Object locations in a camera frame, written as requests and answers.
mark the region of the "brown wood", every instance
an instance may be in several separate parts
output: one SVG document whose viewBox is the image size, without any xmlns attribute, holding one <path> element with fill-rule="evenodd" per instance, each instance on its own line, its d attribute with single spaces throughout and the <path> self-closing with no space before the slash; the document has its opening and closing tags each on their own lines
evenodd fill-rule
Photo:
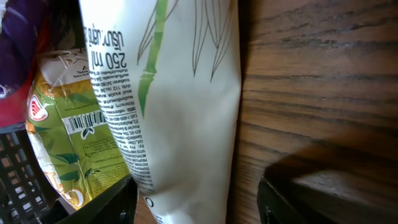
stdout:
<svg viewBox="0 0 398 224">
<path fill-rule="evenodd" d="M 265 169 L 337 223 L 397 223 L 398 1 L 239 0 L 239 16 L 227 223 L 260 223 Z"/>
</svg>

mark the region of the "plastic wrapper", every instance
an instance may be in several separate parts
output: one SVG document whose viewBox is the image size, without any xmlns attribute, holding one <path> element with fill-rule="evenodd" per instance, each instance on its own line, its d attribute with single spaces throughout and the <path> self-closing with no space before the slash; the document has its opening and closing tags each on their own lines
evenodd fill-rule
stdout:
<svg viewBox="0 0 398 224">
<path fill-rule="evenodd" d="M 90 77 L 158 223 L 225 223 L 241 92 L 235 0 L 80 0 Z"/>
<path fill-rule="evenodd" d="M 39 38 L 46 10 L 46 0 L 0 0 L 0 133 L 24 127 L 32 60 L 47 42 Z"/>
<path fill-rule="evenodd" d="M 128 174 L 91 87 L 86 52 L 49 52 L 27 102 L 27 130 L 46 178 L 79 209 Z"/>
</svg>

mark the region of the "green bamboo stem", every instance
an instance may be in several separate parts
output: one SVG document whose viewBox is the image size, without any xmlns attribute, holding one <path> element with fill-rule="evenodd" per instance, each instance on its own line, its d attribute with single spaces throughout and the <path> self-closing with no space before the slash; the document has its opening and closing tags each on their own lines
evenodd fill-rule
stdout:
<svg viewBox="0 0 398 224">
<path fill-rule="evenodd" d="M 155 32 L 154 38 L 150 43 L 149 56 L 144 73 L 141 75 L 138 88 L 139 104 L 141 105 L 142 117 L 145 115 L 145 105 L 150 84 L 156 75 L 156 63 L 159 56 L 160 46 L 162 45 L 164 25 L 167 14 L 167 4 L 169 0 L 158 0 L 155 13 Z"/>
</svg>

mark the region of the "white pouch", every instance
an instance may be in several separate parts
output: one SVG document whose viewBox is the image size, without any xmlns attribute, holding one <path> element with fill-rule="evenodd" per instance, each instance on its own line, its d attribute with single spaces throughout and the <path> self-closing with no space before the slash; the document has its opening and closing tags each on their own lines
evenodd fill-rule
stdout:
<svg viewBox="0 0 398 224">
<path fill-rule="evenodd" d="M 224 223 L 241 91 L 236 0 L 80 0 L 90 77 L 158 223 Z"/>
</svg>

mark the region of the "wooden surface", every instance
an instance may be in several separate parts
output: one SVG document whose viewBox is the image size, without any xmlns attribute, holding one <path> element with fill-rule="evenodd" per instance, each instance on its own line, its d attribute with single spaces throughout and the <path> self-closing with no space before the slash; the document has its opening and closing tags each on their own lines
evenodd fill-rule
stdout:
<svg viewBox="0 0 398 224">
<path fill-rule="evenodd" d="M 240 0 L 239 16 L 227 223 L 260 223 L 265 170 L 334 222 L 397 223 L 398 1 Z"/>
</svg>

